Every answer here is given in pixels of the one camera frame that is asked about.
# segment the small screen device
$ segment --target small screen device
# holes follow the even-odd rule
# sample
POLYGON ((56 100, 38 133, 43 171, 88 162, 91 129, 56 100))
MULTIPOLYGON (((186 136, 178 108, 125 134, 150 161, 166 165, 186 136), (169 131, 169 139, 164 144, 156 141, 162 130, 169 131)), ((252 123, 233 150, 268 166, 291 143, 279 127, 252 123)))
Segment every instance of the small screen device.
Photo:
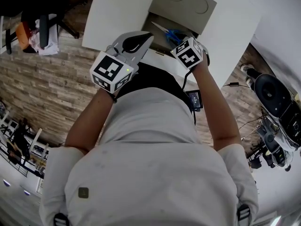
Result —
POLYGON ((186 91, 186 94, 191 100, 193 110, 197 112, 200 111, 203 108, 203 103, 201 98, 201 92, 199 91, 199 89, 186 91))

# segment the orange bag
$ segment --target orange bag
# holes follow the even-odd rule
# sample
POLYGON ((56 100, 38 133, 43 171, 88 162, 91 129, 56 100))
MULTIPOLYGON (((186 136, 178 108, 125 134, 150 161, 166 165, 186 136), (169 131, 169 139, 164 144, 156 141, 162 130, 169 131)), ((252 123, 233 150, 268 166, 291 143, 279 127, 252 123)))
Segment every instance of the orange bag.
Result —
POLYGON ((19 40, 19 45, 22 50, 26 49, 29 46, 29 38, 30 38, 30 29, 28 27, 27 22, 21 22, 17 29, 16 35, 19 40))

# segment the white box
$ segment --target white box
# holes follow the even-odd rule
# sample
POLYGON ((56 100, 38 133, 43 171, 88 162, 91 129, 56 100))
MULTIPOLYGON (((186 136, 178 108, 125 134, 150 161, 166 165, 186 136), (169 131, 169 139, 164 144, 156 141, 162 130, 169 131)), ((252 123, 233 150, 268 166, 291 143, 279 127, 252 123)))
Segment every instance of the white box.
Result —
POLYGON ((185 69, 190 69, 203 61, 203 50, 202 46, 190 37, 170 52, 185 69))
POLYGON ((101 51, 90 69, 91 80, 110 93, 132 78, 134 69, 117 58, 101 51))

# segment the shoe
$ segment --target shoe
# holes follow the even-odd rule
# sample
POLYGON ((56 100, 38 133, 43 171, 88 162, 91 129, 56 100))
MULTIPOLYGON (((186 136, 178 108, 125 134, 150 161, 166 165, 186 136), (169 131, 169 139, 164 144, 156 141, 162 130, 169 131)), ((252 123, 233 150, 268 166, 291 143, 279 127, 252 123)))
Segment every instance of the shoe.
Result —
POLYGON ((254 69, 254 66, 251 64, 242 64, 239 69, 246 73, 248 69, 254 69))
POLYGON ((252 80, 251 77, 246 77, 246 84, 248 85, 248 87, 252 88, 252 85, 254 84, 254 81, 252 80))

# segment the white table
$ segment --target white table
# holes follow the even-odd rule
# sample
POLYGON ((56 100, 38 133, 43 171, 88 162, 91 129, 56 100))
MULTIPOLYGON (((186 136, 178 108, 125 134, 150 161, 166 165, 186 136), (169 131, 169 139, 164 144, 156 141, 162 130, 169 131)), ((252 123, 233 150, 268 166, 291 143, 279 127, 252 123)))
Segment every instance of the white table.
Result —
MULTIPOLYGON (((248 46, 261 18, 248 0, 217 2, 203 33, 197 38, 209 51, 209 70, 221 88, 248 46)), ((93 0, 82 46, 105 50, 120 34, 141 30, 152 0, 93 0)), ((149 49, 142 62, 184 77, 174 58, 149 49)))

